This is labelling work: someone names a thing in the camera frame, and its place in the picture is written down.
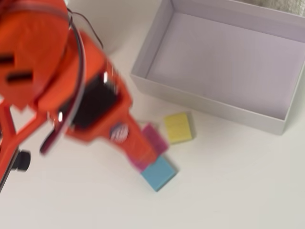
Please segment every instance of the gray fabric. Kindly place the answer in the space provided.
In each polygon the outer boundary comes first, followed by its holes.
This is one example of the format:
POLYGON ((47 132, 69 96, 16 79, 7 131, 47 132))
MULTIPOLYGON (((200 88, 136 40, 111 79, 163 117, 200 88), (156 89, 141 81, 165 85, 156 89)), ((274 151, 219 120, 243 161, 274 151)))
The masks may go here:
POLYGON ((237 0, 245 3, 305 16, 305 0, 237 0))

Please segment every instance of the open box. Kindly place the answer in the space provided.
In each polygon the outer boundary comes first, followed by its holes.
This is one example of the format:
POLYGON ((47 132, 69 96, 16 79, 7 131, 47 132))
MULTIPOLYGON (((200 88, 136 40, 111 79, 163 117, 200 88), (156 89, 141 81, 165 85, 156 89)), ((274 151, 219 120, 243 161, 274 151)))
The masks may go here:
POLYGON ((281 134, 305 18, 231 0, 163 0, 132 70, 140 91, 281 134))

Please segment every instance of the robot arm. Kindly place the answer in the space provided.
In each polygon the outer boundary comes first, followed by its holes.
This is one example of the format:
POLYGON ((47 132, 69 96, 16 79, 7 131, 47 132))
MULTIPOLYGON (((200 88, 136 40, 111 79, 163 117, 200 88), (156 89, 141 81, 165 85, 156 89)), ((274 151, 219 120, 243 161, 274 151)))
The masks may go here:
POLYGON ((156 152, 129 115, 132 100, 123 81, 94 42, 69 26, 63 0, 1 3, 0 191, 11 169, 29 162, 19 145, 49 119, 55 127, 42 153, 64 133, 84 142, 106 138, 139 169, 154 163, 156 152), (18 132, 12 105, 36 113, 18 132))

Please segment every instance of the black knob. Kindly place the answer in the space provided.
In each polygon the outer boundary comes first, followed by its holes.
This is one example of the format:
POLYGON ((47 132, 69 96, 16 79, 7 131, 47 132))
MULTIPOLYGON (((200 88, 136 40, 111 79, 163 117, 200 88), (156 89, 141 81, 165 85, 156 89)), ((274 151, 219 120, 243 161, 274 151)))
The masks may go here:
POLYGON ((20 151, 13 164, 12 169, 27 171, 31 163, 31 153, 29 151, 20 151))

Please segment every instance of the wire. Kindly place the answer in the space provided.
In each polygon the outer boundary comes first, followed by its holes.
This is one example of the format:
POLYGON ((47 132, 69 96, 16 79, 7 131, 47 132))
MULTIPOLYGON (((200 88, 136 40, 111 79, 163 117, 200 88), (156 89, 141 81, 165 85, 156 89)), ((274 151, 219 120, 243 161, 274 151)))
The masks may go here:
POLYGON ((94 33, 94 36, 96 37, 96 39, 98 40, 99 44, 101 45, 102 49, 104 49, 104 44, 103 42, 101 41, 101 39, 99 38, 99 36, 97 35, 94 27, 92 26, 92 24, 90 23, 90 21, 81 13, 78 13, 78 12, 74 12, 72 10, 70 10, 69 8, 67 8, 68 12, 72 15, 71 16, 71 21, 73 21, 73 14, 76 14, 76 15, 79 15, 81 16, 87 23, 88 25, 90 26, 92 32, 94 33))
POLYGON ((39 3, 14 3, 10 6, 7 12, 18 12, 18 11, 36 11, 49 13, 60 18, 65 19, 67 22, 71 22, 71 28, 74 32, 75 39, 77 41, 77 48, 79 52, 79 69, 78 69, 78 77, 76 81, 76 86, 74 88, 74 92, 71 97, 71 103, 68 107, 66 114, 64 115, 62 122, 59 122, 58 126, 54 128, 54 130, 47 136, 44 142, 41 145, 40 152, 42 154, 46 154, 55 141, 59 138, 59 136, 66 131, 66 129, 72 123, 73 118, 75 117, 77 110, 80 106, 81 99, 84 93, 84 78, 85 78, 85 68, 86 68, 86 57, 84 45, 81 40, 81 35, 76 28, 75 24, 70 21, 70 18, 65 13, 61 12, 57 8, 49 5, 49 4, 39 4, 39 3))

